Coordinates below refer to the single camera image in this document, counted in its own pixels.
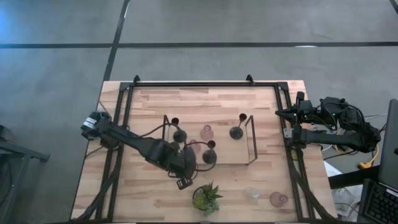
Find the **metal bracket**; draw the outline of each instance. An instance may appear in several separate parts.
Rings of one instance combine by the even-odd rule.
[[[134,77],[134,79],[133,79],[133,86],[134,85],[136,85],[136,82],[138,82],[138,81],[141,81],[141,79],[139,78],[139,76],[138,75],[136,75],[135,77]]]
[[[254,86],[256,84],[251,75],[247,75],[246,81],[249,81],[251,86]]]
[[[292,128],[284,128],[284,137],[291,138],[292,137]]]
[[[129,88],[130,86],[131,86],[130,82],[120,83],[119,91],[124,91],[125,89]]]
[[[285,91],[289,90],[289,86],[288,86],[287,82],[277,82],[277,84],[278,84],[279,88],[281,88]]]

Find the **wooden tabletop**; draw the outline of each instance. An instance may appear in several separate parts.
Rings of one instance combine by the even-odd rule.
[[[291,99],[298,91],[305,92],[304,82],[287,81]],[[100,102],[113,115],[120,82],[104,82]],[[116,199],[115,222],[277,222],[296,221],[294,200],[287,168],[279,118],[275,115],[277,105],[274,89],[271,87],[135,87],[129,115],[129,127],[137,134],[144,134],[163,123],[164,115],[169,119],[178,117],[180,125],[194,126],[188,138],[200,138],[198,129],[206,124],[224,133],[238,122],[240,113],[253,115],[256,132],[258,159],[251,165],[222,164],[241,158],[237,147],[235,153],[217,149],[220,164],[209,172],[201,172],[193,185],[179,190],[176,180],[167,173],[147,163],[139,153],[125,147],[118,196]],[[162,131],[152,137],[161,138]],[[99,146],[91,142],[88,153]],[[336,215],[325,166],[319,147],[309,146],[303,150],[310,188],[319,202],[332,215]],[[78,187],[72,218],[78,217],[91,203],[101,185],[106,150],[88,157]],[[220,210],[209,217],[192,205],[193,191],[214,180],[220,186]],[[249,198],[248,192],[256,190],[258,199]],[[289,201],[282,208],[275,208],[269,201],[273,192],[286,194]],[[305,201],[301,194],[302,207],[307,217]]]

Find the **keyboard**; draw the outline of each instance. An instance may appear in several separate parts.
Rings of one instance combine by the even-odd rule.
[[[398,197],[373,184],[368,202],[365,209],[367,219],[380,224],[398,223]]]

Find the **potted plant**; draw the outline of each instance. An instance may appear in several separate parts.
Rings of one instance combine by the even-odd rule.
[[[195,190],[192,195],[193,206],[205,212],[205,216],[211,215],[220,208],[216,199],[223,197],[217,194],[218,186],[213,188],[213,181]]]

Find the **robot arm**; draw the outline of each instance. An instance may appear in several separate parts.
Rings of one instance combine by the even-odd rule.
[[[105,112],[92,112],[81,126],[82,136],[87,139],[101,138],[101,145],[114,149],[120,143],[136,149],[147,162],[172,172],[180,190],[192,185],[196,169],[196,156],[190,147],[178,152],[173,145],[162,139],[144,138],[120,126],[114,125]]]
[[[355,151],[371,152],[381,140],[379,130],[365,122],[362,112],[357,107],[349,105],[345,99],[326,97],[321,100],[319,106],[314,108],[311,101],[304,100],[304,93],[298,92],[296,104],[290,109],[275,113],[292,124],[291,135],[285,135],[290,135],[294,147],[305,148],[308,143],[314,142],[348,146]],[[323,124],[332,131],[336,131],[337,121],[340,128],[354,132],[349,135],[335,135],[301,127],[302,123]]]

